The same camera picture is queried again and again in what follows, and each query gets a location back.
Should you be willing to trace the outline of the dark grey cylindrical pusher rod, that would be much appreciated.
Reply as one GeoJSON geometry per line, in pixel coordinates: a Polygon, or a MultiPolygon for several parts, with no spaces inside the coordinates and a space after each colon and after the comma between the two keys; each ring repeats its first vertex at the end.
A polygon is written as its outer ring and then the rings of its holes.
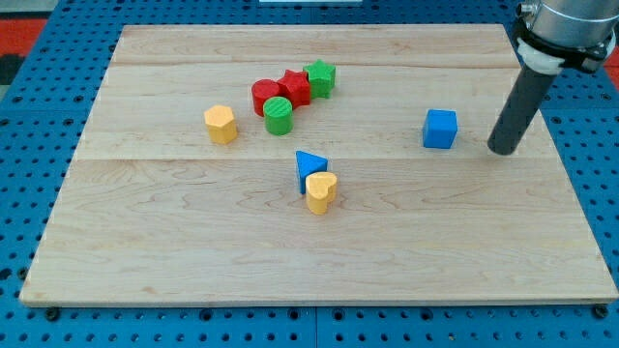
{"type": "Polygon", "coordinates": [[[491,152],[508,156],[516,151],[556,76],[521,68],[486,142],[491,152]]]}

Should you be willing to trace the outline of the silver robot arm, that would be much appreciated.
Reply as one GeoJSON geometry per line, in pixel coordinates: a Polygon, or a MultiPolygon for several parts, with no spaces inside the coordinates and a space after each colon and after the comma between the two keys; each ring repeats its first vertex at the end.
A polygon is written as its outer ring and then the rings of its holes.
{"type": "Polygon", "coordinates": [[[513,39],[523,66],[488,137],[497,155],[516,151],[554,79],[595,73],[617,45],[618,0],[532,0],[516,8],[513,39]]]}

